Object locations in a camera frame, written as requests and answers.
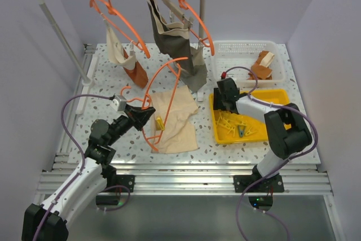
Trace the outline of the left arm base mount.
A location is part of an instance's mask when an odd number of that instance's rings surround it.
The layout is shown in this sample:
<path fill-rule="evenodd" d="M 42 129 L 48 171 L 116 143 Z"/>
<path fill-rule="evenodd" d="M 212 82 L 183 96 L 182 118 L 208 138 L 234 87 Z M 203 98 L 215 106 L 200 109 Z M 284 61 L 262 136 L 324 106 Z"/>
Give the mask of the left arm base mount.
<path fill-rule="evenodd" d="M 103 169 L 102 176 L 106 187 L 96 196 L 96 205 L 108 212 L 124 207 L 134 191 L 135 175 L 117 174 L 116 168 L 108 165 Z"/>

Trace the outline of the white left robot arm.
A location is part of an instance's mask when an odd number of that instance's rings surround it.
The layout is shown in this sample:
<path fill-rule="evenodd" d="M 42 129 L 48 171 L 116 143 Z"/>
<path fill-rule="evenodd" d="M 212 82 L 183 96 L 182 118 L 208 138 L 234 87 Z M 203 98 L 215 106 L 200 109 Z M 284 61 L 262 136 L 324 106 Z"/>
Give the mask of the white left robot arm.
<path fill-rule="evenodd" d="M 118 186 L 116 169 L 111 166 L 116 151 L 111 146 L 131 128 L 142 130 L 155 111 L 127 104 L 112 123 L 95 120 L 77 168 L 46 200 L 26 209 L 22 240 L 67 240 L 71 224 L 97 194 Z"/>

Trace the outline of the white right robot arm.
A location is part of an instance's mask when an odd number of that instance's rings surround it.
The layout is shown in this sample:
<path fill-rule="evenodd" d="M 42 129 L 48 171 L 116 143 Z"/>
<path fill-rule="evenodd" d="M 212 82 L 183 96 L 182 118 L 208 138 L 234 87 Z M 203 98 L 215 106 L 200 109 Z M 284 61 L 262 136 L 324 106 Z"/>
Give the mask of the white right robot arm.
<path fill-rule="evenodd" d="M 252 170 L 251 184 L 256 191 L 271 186 L 271 178 L 296 153 L 312 143 L 311 131 L 297 105 L 271 104 L 242 93 L 232 78 L 217 81 L 214 88 L 214 109 L 249 116 L 266 125 L 270 150 Z"/>

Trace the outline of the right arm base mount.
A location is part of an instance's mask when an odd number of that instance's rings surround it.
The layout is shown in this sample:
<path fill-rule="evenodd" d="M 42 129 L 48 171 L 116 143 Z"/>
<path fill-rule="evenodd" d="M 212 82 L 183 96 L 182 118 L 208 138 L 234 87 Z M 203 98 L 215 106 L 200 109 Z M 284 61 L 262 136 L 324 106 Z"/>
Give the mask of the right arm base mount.
<path fill-rule="evenodd" d="M 276 173 L 274 176 L 267 177 L 246 190 L 248 186 L 261 178 L 260 172 L 254 166 L 250 175 L 233 176 L 234 189 L 236 193 L 243 193 L 244 191 L 246 193 L 265 193 L 265 195 L 261 196 L 249 196 L 248 200 L 253 208 L 269 211 L 274 203 L 274 193 L 283 193 L 285 191 L 283 179 L 279 173 Z"/>

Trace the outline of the yellow clothespin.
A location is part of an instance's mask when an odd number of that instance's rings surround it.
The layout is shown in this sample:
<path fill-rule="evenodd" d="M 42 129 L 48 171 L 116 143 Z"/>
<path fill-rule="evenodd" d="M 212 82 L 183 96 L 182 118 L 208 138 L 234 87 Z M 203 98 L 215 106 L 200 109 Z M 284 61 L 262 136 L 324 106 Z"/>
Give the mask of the yellow clothespin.
<path fill-rule="evenodd" d="M 161 116 L 156 116 L 155 118 L 155 126 L 157 131 L 164 131 L 165 130 L 165 124 L 161 118 Z"/>

